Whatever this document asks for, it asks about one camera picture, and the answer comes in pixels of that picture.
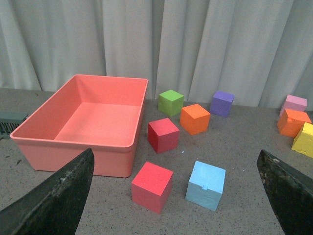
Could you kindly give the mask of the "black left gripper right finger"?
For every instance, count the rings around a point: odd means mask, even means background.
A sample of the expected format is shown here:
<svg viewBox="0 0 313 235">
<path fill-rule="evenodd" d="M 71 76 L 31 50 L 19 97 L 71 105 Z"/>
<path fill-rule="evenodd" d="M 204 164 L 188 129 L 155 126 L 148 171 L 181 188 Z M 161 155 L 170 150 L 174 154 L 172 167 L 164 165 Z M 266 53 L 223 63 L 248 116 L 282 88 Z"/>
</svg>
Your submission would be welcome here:
<svg viewBox="0 0 313 235">
<path fill-rule="evenodd" d="M 313 233 L 313 180 L 265 150 L 257 168 L 272 210 L 286 235 Z"/>
</svg>

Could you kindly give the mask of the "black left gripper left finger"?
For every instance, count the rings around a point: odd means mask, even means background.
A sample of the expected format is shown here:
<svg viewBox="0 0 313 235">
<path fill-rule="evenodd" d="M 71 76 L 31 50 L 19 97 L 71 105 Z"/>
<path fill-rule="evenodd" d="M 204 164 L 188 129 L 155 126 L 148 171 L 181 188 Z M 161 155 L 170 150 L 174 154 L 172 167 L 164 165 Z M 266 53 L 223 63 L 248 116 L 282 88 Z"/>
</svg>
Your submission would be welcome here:
<svg viewBox="0 0 313 235">
<path fill-rule="evenodd" d="M 94 171 L 90 148 L 0 212 L 2 235 L 73 235 Z"/>
</svg>

